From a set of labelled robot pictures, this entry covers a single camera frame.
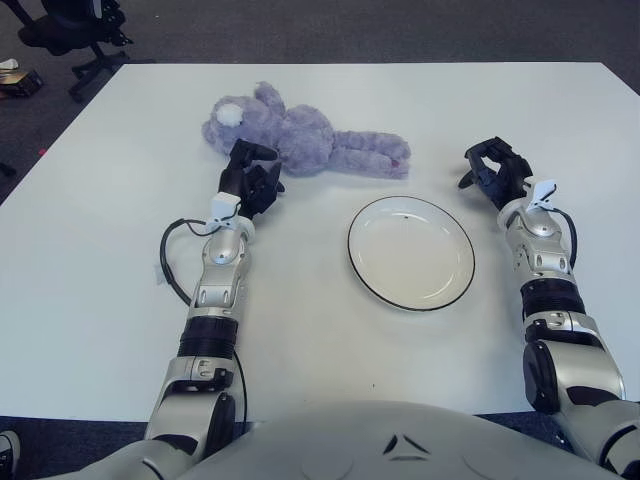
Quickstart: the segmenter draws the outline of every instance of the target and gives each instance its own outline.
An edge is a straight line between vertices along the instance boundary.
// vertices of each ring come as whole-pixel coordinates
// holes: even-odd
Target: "stuffed animal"
[[[397,135],[336,132],[309,105],[285,109],[278,91],[260,82],[254,97],[223,97],[202,126],[211,145],[229,154],[239,138],[274,148],[285,171],[311,175],[324,169],[372,177],[402,178],[409,171],[409,145]]]

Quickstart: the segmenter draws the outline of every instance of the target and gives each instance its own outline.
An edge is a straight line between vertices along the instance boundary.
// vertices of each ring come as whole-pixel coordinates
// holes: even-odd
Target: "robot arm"
[[[202,277],[195,288],[178,355],[171,360],[145,439],[164,440],[190,455],[193,463],[228,445],[233,437],[233,382],[236,334],[246,301],[251,219],[284,191],[280,165],[267,172],[255,160],[277,153],[238,140],[220,177],[206,223],[212,234],[202,252]]]
[[[472,170],[460,182],[480,186],[500,210],[523,304],[523,371],[529,403],[552,415],[576,453],[625,478],[640,468],[640,405],[625,400],[622,376],[586,314],[573,276],[572,253],[550,212],[553,180],[539,181],[526,160],[494,138],[465,155]],[[494,172],[482,157],[500,164]]]

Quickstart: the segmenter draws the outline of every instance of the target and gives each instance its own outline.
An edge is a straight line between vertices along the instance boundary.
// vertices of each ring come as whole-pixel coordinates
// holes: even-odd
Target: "office chair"
[[[46,48],[51,55],[64,55],[71,50],[90,47],[95,60],[72,67],[78,82],[69,94],[78,103],[83,101],[80,90],[88,85],[102,70],[113,75],[125,63],[134,62],[126,53],[105,55],[98,42],[121,47],[133,43],[121,31],[124,13],[115,0],[42,0],[47,15],[33,20],[18,0],[0,0],[24,24],[18,32],[22,43],[29,47]]]

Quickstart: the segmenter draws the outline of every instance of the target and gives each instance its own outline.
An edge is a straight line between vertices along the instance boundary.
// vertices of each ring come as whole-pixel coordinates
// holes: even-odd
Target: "shoe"
[[[12,480],[20,458],[20,439],[14,432],[0,432],[0,480]]]

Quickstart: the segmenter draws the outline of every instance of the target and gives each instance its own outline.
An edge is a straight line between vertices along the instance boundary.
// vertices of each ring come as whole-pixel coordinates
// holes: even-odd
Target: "teddy bear ear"
[[[268,82],[260,82],[253,92],[256,99],[264,103],[276,115],[284,116],[284,102],[278,91]]]
[[[237,127],[242,123],[244,110],[235,103],[225,103],[216,111],[216,119],[225,127]]]

